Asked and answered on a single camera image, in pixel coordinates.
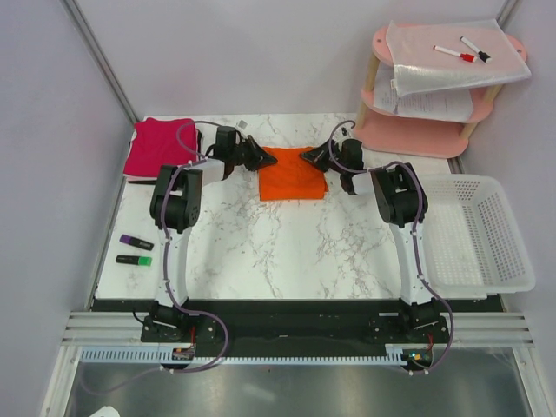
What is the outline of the orange t shirt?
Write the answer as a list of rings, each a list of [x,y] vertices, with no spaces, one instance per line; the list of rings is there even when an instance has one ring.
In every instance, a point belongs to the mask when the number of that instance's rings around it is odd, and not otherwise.
[[[263,202],[322,200],[328,192],[324,173],[301,159],[305,148],[264,147],[277,163],[258,172],[259,196]]]

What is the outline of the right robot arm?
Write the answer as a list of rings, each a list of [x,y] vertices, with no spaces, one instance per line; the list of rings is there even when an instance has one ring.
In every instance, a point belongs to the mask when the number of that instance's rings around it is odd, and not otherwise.
[[[355,139],[339,144],[334,140],[301,153],[312,167],[340,174],[342,189],[349,195],[371,193],[381,219],[394,237],[400,268],[400,307],[397,325],[406,341],[427,338],[447,327],[440,315],[440,296],[427,280],[423,252],[424,220],[428,201],[411,164],[390,162],[367,168],[362,145]]]

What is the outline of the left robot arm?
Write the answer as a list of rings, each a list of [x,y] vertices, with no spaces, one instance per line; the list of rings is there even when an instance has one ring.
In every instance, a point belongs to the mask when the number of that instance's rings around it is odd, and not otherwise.
[[[162,275],[156,299],[142,320],[143,342],[184,342],[191,336],[191,319],[199,316],[188,306],[188,244],[202,205],[205,186],[226,180],[238,166],[256,172],[277,164],[240,127],[216,127],[215,141],[195,152],[197,160],[163,165],[156,178],[149,213],[162,238]]]

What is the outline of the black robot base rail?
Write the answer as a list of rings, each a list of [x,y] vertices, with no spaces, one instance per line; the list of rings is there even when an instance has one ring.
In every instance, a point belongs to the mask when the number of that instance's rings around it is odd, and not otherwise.
[[[448,340],[439,301],[193,300],[192,315],[156,301],[95,301],[95,313],[119,314],[142,327],[143,342],[193,343],[197,353],[239,357],[340,357],[383,354],[387,344],[439,346]]]

